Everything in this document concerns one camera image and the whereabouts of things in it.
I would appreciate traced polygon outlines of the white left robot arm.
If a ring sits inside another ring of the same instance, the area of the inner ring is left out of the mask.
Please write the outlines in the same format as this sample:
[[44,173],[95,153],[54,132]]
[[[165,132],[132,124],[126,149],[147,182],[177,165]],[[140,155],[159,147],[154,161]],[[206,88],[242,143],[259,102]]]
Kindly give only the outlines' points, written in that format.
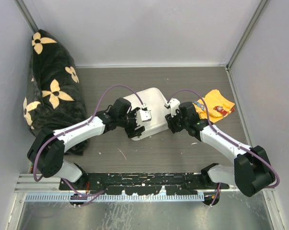
[[151,120],[146,107],[131,108],[131,102],[119,98],[106,110],[95,116],[59,130],[43,128],[27,153],[27,158],[43,177],[60,177],[76,190],[83,189],[88,175],[77,164],[64,160],[65,153],[76,145],[121,127],[128,138],[139,137],[145,131],[144,123]]

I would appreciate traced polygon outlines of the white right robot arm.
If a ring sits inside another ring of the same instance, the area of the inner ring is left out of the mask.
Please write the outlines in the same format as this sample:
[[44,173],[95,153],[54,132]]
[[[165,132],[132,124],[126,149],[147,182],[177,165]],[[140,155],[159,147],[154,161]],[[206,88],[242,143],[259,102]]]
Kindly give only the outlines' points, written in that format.
[[222,132],[207,119],[201,119],[192,102],[180,103],[171,99],[164,105],[170,113],[165,116],[172,133],[186,130],[198,141],[210,145],[230,160],[232,166],[213,163],[201,170],[201,183],[211,189],[216,184],[236,186],[251,197],[276,180],[266,151],[260,147],[242,144]]

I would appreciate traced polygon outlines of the grey medicine kit case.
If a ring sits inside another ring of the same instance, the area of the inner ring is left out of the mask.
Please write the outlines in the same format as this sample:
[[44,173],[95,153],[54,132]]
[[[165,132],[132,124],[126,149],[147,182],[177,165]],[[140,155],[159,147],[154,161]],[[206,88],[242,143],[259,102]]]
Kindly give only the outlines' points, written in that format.
[[165,116],[169,110],[164,107],[166,99],[159,89],[149,88],[138,92],[137,95],[131,94],[124,98],[131,103],[131,110],[136,107],[141,108],[144,103],[151,110],[151,121],[140,124],[145,127],[145,131],[140,137],[132,138],[132,140],[138,141],[148,138],[168,129]]

